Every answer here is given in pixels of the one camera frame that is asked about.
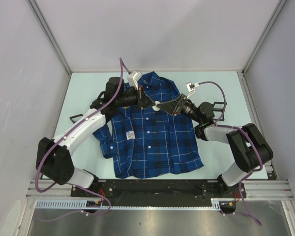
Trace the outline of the blue plaid button shirt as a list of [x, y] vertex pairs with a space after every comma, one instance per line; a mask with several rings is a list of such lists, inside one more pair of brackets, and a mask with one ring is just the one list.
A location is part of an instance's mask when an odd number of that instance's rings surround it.
[[171, 116], [153, 108], [120, 108], [111, 120], [94, 132], [103, 157], [113, 160], [117, 178], [151, 178], [183, 174], [204, 166], [192, 119]]

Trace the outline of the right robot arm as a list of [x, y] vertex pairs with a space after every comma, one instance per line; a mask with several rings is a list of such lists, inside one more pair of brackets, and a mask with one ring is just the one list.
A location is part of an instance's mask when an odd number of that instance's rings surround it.
[[215, 104], [203, 102], [197, 107], [182, 94], [175, 100], [156, 103], [156, 107], [172, 116], [183, 114], [196, 121], [194, 131], [198, 139], [230, 146], [234, 163], [217, 178], [218, 194], [229, 197], [240, 181], [263, 169], [273, 158], [273, 150], [253, 123], [242, 127], [216, 124]]

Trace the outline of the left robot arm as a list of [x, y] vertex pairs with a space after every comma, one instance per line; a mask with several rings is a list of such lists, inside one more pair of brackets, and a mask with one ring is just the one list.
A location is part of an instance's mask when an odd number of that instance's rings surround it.
[[124, 88], [124, 80], [111, 77], [105, 90], [92, 102], [87, 112], [61, 135], [42, 138], [38, 143], [36, 158], [35, 187], [38, 192], [40, 175], [53, 180], [54, 184], [71, 184], [82, 187], [87, 196], [98, 193], [99, 185], [95, 176], [74, 166], [72, 155], [76, 149], [96, 130], [107, 124], [121, 107], [133, 106], [145, 109], [155, 105], [143, 91], [142, 86]]

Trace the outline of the landscape round brooch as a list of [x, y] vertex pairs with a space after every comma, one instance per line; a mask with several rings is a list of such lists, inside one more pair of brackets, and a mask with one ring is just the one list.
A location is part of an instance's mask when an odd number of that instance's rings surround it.
[[160, 104], [159, 101], [155, 101], [154, 102], [154, 105], [152, 106], [152, 108], [153, 108], [154, 111], [160, 111], [160, 108], [158, 107], [159, 104]]

